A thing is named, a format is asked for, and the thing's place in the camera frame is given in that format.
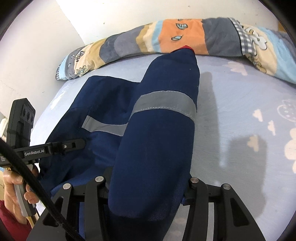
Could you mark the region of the person's left hand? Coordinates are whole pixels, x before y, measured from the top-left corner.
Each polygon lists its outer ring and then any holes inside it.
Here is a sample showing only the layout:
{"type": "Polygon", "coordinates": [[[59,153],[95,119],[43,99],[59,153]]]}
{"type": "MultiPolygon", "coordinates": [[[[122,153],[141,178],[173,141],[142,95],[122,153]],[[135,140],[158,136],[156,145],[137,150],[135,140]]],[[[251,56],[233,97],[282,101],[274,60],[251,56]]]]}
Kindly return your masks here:
{"type": "MultiPolygon", "coordinates": [[[[22,185],[23,184],[23,177],[18,173],[5,169],[3,172],[3,181],[4,181],[4,205],[6,209],[12,214],[21,214],[20,204],[18,202],[15,185],[22,185]]],[[[29,204],[36,204],[39,202],[39,198],[37,195],[32,191],[31,187],[27,184],[26,190],[23,195],[26,201],[29,204]]]]}

